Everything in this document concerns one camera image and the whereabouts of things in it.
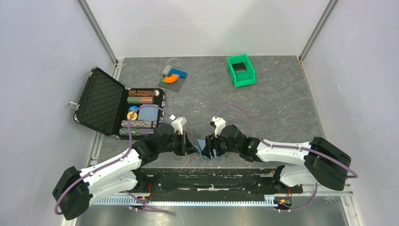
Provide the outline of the blue leather card holder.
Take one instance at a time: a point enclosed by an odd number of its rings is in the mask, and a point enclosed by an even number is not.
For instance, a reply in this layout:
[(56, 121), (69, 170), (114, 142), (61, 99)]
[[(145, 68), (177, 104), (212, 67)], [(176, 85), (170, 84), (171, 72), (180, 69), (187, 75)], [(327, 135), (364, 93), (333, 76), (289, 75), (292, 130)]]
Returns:
[(203, 160), (209, 160), (209, 158), (206, 157), (205, 155), (203, 155), (203, 153), (202, 153), (202, 151), (204, 150), (204, 148), (206, 146), (206, 141), (204, 139), (197, 139), (196, 145), (197, 145), (198, 152), (200, 153), (201, 158)]

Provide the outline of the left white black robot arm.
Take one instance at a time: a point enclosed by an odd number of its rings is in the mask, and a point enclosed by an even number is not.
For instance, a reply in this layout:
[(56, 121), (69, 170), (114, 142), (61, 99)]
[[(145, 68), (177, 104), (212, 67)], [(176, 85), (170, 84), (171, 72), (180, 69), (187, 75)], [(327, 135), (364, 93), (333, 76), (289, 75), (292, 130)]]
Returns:
[(163, 124), (121, 154), (98, 165), (81, 170), (74, 166), (67, 168), (52, 192), (55, 214), (72, 220), (104, 197), (132, 189), (144, 191), (148, 179), (140, 168), (156, 160), (160, 153), (168, 152), (186, 156), (197, 149), (185, 132), (179, 134), (172, 125)]

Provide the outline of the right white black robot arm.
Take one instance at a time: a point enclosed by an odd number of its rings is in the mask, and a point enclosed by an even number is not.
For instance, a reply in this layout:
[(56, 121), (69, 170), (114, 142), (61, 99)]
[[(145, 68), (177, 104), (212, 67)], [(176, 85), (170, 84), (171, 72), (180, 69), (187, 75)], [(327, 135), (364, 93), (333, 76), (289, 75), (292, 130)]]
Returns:
[(235, 125), (229, 125), (220, 134), (207, 136), (201, 148), (201, 155), (208, 159), (227, 152), (237, 153), (248, 162), (281, 162), (271, 180), (277, 192), (315, 183), (342, 191), (349, 178), (351, 157), (322, 137), (304, 143), (275, 143), (247, 137)]

